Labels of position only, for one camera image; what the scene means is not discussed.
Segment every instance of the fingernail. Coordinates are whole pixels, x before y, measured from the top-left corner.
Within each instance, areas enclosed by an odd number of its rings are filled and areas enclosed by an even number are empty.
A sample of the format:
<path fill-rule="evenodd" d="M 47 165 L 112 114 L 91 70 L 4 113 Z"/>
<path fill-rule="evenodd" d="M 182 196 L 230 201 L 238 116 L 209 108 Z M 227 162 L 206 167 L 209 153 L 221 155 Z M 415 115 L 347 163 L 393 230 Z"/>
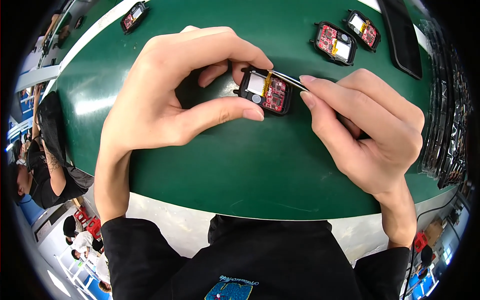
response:
<path fill-rule="evenodd" d="M 316 78 L 310 75 L 302 75 L 300 76 L 300 81 L 301 82 L 311 82 L 314 81 Z"/>
<path fill-rule="evenodd" d="M 215 78 L 212 78 L 212 79 L 207 80 L 207 82 L 204 83 L 204 85 L 203 85 L 202 87 L 207 87 L 209 84 L 212 83 L 212 81 L 213 81 L 214 79 L 215 79 Z"/>
<path fill-rule="evenodd" d="M 264 116 L 256 109 L 246 109 L 243 111 L 243 117 L 254 121 L 263 121 Z"/>
<path fill-rule="evenodd" d="M 303 102 L 305 102 L 309 109 L 312 109 L 315 106 L 315 100 L 313 99 L 310 92 L 301 91 L 300 97 L 303 99 Z"/>

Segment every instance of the round button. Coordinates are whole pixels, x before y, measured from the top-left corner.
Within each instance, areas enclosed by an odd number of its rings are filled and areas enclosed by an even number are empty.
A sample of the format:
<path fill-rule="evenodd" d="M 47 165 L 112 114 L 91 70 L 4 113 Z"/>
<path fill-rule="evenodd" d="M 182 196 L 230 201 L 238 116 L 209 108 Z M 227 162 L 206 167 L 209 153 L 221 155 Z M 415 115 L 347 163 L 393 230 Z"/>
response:
<path fill-rule="evenodd" d="M 262 97 L 258 96 L 258 95 L 253 95 L 252 96 L 252 101 L 256 104 L 259 104 L 260 101 L 262 101 Z"/>

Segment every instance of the concrete floor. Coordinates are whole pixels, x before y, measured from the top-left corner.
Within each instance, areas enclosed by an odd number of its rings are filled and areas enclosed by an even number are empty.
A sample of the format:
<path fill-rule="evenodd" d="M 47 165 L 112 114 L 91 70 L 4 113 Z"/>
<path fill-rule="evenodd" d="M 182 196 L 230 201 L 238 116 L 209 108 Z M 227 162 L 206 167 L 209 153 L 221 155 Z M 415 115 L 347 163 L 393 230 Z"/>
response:
<path fill-rule="evenodd" d="M 456 188 L 416 205 L 417 214 L 447 203 Z M 93 186 L 85 194 L 89 213 L 98 212 L 93 197 Z M 420 217 L 418 230 L 425 229 L 437 215 L 444 215 L 449 207 L 427 213 Z M 201 248 L 207 247 L 207 232 L 213 213 L 189 209 L 130 193 L 126 214 L 131 218 L 143 218 L 157 224 L 169 244 L 182 256 L 193 257 Z M 346 257 L 355 261 L 365 255 L 385 250 L 388 237 L 382 229 L 381 214 L 331 219 L 332 233 Z"/>

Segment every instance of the tweezers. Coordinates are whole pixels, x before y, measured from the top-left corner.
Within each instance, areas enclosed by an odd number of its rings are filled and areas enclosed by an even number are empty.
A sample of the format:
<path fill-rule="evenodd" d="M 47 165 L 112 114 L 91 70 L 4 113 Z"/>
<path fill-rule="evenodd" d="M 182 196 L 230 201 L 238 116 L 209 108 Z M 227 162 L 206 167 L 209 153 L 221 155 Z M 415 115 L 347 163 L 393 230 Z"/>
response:
<path fill-rule="evenodd" d="M 294 86 L 296 86 L 300 90 L 305 91 L 305 92 L 309 92 L 309 90 L 303 84 L 301 84 L 300 81 L 298 81 L 296 79 L 293 79 L 290 76 L 287 76 L 287 75 L 282 74 L 280 72 L 274 71 L 274 70 L 267 70 L 267 71 L 269 71 L 272 74 L 275 74 L 275 76 L 280 77 L 281 79 L 287 81 L 288 83 L 293 84 Z"/>

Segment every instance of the black mesh bag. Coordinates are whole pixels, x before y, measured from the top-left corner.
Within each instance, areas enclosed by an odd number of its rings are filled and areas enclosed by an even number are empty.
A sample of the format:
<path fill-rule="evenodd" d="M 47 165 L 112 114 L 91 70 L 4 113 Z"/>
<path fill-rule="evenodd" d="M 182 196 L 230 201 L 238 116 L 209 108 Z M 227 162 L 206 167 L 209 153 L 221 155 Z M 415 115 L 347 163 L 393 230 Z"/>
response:
<path fill-rule="evenodd" d="M 38 105 L 37 120 L 45 146 L 60 165 L 65 167 L 65 129 L 60 99 L 55 91 L 50 92 Z"/>

